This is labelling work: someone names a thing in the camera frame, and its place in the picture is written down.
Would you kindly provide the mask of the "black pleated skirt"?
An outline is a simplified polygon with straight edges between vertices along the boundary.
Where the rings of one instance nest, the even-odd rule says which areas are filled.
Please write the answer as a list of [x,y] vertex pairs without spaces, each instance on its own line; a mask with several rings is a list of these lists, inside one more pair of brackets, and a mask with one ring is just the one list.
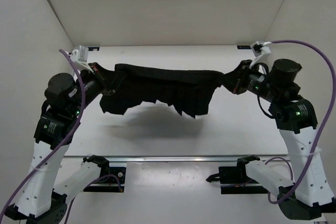
[[242,94],[238,74],[213,70],[167,70],[116,64],[114,70],[98,63],[90,67],[101,78],[105,91],[100,100],[103,112],[124,115],[142,102],[162,102],[173,106],[178,114],[193,118],[206,115],[217,88],[225,87],[233,94]]

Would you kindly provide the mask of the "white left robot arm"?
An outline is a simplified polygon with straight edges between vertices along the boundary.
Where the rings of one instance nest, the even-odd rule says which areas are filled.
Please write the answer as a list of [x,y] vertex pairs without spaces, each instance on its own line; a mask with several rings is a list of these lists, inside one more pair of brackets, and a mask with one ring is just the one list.
[[34,133],[29,173],[13,192],[13,196],[20,194],[20,197],[16,202],[10,197],[1,217],[26,223],[67,222],[76,196],[91,184],[109,177],[108,160],[92,155],[85,158],[84,165],[69,178],[55,184],[84,109],[98,95],[112,94],[115,90],[112,83],[117,74],[97,63],[75,74],[77,80],[69,73],[58,73],[48,81],[46,100]]

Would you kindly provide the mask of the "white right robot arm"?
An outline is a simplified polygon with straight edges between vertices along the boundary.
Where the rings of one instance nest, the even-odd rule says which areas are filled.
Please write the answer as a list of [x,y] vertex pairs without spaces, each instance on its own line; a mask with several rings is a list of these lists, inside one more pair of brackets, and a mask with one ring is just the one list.
[[301,65],[279,59],[262,74],[259,65],[243,60],[227,73],[223,85],[233,94],[249,91],[270,102],[269,118],[275,120],[291,162],[294,179],[286,179],[255,155],[238,159],[236,178],[250,179],[276,196],[276,205],[291,220],[313,220],[335,212],[335,195],[324,173],[317,146],[318,122],[313,105],[299,95],[295,77]]

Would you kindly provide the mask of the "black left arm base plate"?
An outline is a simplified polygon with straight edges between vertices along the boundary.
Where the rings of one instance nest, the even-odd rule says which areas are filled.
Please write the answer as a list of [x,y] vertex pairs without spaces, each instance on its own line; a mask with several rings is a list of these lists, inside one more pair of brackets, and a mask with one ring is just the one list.
[[84,192],[123,193],[126,171],[126,163],[110,163],[109,168],[101,170],[100,179],[86,187]]

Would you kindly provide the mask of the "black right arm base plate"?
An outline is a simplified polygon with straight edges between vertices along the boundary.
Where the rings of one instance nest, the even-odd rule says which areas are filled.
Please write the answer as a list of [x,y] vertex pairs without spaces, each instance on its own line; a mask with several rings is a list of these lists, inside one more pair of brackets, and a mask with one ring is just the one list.
[[267,194],[267,190],[246,174],[246,165],[252,161],[260,161],[256,155],[248,155],[237,160],[236,166],[220,166],[218,173],[206,178],[206,181],[220,182],[222,195]]

